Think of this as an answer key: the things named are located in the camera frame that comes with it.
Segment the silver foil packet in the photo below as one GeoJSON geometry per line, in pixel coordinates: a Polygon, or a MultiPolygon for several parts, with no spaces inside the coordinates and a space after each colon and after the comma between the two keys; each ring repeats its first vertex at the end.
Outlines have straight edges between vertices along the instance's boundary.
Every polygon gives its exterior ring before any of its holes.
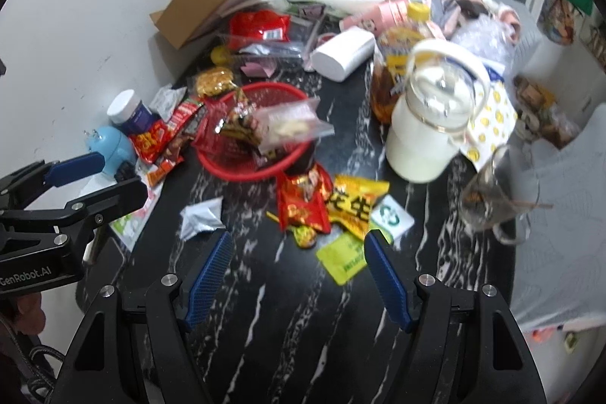
{"type": "Polygon", "coordinates": [[[223,198],[219,197],[186,206],[181,211],[180,239],[186,242],[198,234],[224,229],[222,204],[223,198]]]}

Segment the green white sachet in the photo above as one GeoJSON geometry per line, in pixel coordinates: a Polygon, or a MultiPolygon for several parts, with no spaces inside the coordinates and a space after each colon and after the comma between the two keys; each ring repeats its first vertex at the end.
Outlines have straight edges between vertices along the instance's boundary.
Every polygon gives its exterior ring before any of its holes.
{"type": "MultiPolygon", "coordinates": [[[[387,242],[401,248],[401,240],[414,226],[415,219],[391,195],[386,195],[371,213],[370,229],[378,229],[387,242]]],[[[343,286],[362,271],[365,261],[364,241],[350,232],[343,232],[319,249],[316,257],[333,281],[343,286]]]]}

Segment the dark red snack packet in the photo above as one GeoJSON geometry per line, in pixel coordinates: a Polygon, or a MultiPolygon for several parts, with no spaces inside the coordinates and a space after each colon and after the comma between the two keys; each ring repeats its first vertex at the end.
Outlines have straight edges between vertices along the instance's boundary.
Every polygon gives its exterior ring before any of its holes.
{"type": "Polygon", "coordinates": [[[221,133],[223,121],[232,108],[233,104],[226,101],[207,100],[205,102],[192,144],[198,155],[215,160],[236,158],[238,146],[235,140],[221,133]]]}

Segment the yellow peanut packet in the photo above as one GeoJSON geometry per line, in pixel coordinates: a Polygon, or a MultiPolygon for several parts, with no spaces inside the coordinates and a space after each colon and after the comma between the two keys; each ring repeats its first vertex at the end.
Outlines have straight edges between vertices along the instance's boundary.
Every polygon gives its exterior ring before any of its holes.
{"type": "Polygon", "coordinates": [[[326,200],[326,210],[332,223],[339,223],[349,233],[364,240],[370,230],[371,213],[376,202],[389,192],[388,181],[338,174],[333,191],[326,200]]]}

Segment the yellow green lollipop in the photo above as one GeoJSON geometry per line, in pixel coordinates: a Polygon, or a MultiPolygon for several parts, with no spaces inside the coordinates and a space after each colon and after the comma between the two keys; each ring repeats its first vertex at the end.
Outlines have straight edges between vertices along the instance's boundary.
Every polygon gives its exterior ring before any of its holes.
{"type": "Polygon", "coordinates": [[[282,232],[290,232],[296,245],[301,249],[311,249],[316,245],[317,232],[311,226],[302,225],[291,219],[287,213],[265,212],[266,216],[278,224],[282,232]]]}

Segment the clear zip bag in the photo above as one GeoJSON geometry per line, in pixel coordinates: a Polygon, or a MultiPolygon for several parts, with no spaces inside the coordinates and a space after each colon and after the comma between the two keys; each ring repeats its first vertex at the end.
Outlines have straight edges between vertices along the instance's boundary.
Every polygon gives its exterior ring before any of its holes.
{"type": "Polygon", "coordinates": [[[259,152],[268,153],[334,135],[334,126],[316,114],[319,103],[319,97],[312,97],[255,110],[259,152]]]}

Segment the red orange snack packet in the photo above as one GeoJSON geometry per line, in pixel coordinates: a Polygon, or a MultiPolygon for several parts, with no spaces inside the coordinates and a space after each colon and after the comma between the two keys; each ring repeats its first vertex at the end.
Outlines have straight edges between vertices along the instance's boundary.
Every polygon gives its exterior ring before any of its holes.
{"type": "Polygon", "coordinates": [[[276,176],[277,216],[280,230],[288,226],[308,226],[328,234],[332,227],[326,202],[333,193],[333,183],[322,165],[314,163],[299,175],[280,172],[276,176]]]}

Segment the red orange candy packet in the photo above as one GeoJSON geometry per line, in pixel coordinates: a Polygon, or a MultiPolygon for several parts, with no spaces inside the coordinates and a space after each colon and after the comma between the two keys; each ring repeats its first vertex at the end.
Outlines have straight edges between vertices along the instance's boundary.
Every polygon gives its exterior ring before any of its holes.
{"type": "Polygon", "coordinates": [[[137,157],[147,164],[153,164],[163,153],[173,138],[173,132],[169,125],[162,120],[157,120],[143,133],[132,134],[128,137],[134,146],[137,157]]]}

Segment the white lid blue jar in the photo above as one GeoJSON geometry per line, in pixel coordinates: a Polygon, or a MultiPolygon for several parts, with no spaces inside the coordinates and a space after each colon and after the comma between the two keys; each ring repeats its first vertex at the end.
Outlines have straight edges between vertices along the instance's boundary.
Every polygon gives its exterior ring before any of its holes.
{"type": "Polygon", "coordinates": [[[126,136],[147,132],[157,116],[132,89],[121,91],[107,109],[107,117],[126,136]]]}

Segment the red stick sachet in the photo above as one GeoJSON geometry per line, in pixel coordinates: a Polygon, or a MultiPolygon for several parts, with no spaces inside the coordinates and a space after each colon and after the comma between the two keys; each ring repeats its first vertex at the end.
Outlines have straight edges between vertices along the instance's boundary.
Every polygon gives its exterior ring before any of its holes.
{"type": "Polygon", "coordinates": [[[198,97],[187,97],[178,104],[173,111],[172,117],[166,124],[166,141],[173,140],[186,124],[195,116],[203,105],[203,101],[198,97]]]}

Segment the glass mug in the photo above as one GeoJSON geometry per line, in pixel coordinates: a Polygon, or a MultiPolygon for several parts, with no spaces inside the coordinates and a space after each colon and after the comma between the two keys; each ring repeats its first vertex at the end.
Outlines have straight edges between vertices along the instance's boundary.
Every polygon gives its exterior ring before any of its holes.
{"type": "Polygon", "coordinates": [[[491,230],[503,245],[520,245],[531,233],[530,213],[550,210],[540,201],[532,162],[513,145],[500,145],[463,189],[459,214],[474,232],[491,230]]]}

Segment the golden noodle snack bag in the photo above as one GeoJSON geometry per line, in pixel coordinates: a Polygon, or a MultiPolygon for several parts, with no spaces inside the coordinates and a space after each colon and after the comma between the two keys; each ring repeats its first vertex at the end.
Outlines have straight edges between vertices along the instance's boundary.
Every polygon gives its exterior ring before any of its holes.
{"type": "Polygon", "coordinates": [[[199,97],[214,97],[235,88],[233,71],[224,67],[204,70],[194,78],[194,89],[199,97]]]}

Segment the yellow lemon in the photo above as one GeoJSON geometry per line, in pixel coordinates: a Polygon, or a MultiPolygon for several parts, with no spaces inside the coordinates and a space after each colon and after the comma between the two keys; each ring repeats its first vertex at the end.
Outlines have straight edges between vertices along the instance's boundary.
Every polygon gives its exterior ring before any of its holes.
{"type": "Polygon", "coordinates": [[[217,67],[228,67],[231,65],[231,52],[225,45],[218,45],[211,51],[211,61],[217,67]]]}

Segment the white electric kettle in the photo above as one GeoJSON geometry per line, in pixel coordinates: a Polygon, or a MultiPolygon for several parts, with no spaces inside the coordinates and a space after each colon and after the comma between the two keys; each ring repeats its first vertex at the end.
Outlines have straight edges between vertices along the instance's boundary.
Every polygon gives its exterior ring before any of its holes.
{"type": "Polygon", "coordinates": [[[392,170],[413,184],[438,178],[464,144],[490,84],[482,61],[465,48],[439,39],[418,42],[391,114],[386,158],[392,170]]]}

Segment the yellow cap tea bottle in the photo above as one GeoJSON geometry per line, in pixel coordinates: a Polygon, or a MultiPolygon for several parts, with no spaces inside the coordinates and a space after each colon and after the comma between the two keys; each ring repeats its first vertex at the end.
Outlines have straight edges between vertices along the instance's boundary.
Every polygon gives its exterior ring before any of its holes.
{"type": "Polygon", "coordinates": [[[403,91],[408,58],[420,41],[431,38],[430,8],[420,2],[407,5],[404,20],[386,29],[377,39],[373,59],[370,105],[381,124],[389,124],[403,91]]]}

